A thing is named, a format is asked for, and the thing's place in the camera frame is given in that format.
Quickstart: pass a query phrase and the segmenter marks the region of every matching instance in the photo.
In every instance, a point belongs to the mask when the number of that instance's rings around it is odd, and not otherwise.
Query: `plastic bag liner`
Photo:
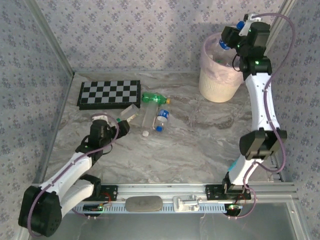
[[[201,70],[218,84],[239,86],[244,82],[242,73],[235,71],[232,67],[232,60],[237,52],[234,49],[224,50],[219,45],[220,38],[221,32],[205,39],[201,48]],[[234,65],[238,66],[239,61],[236,61]]]

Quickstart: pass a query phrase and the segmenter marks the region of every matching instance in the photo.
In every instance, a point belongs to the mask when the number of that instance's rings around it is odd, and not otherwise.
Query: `green plastic bottle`
[[[162,105],[162,104],[169,104],[170,98],[165,98],[164,96],[158,93],[144,92],[142,94],[142,101],[144,103],[149,103],[150,101],[154,101],[159,105]]]

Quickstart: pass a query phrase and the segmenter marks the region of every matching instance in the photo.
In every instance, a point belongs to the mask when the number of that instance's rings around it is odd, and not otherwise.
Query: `blue bottle cap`
[[[162,128],[162,126],[156,126],[155,130],[157,132],[162,132],[163,128]]]
[[[241,30],[241,29],[244,28],[244,26],[245,26],[245,22],[244,22],[244,21],[240,21],[240,22],[238,22],[238,24],[236,25],[236,28],[239,29],[239,30]]]
[[[219,44],[220,46],[224,49],[224,50],[229,50],[230,47],[228,47],[223,41],[222,39],[219,40]]]

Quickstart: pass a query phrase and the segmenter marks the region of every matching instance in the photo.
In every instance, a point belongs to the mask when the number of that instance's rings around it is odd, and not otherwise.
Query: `glass panel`
[[[285,203],[257,204],[243,219],[214,213],[104,214],[87,220],[67,214],[50,240],[295,240]]]

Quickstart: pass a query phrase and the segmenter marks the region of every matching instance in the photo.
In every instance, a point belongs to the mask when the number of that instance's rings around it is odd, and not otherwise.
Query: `white clip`
[[[239,36],[247,36],[251,24],[254,23],[254,22],[261,22],[261,17],[253,18],[255,15],[257,15],[257,14],[256,13],[250,13],[248,15],[248,19],[245,21],[245,24],[244,24],[243,28],[239,32]]]

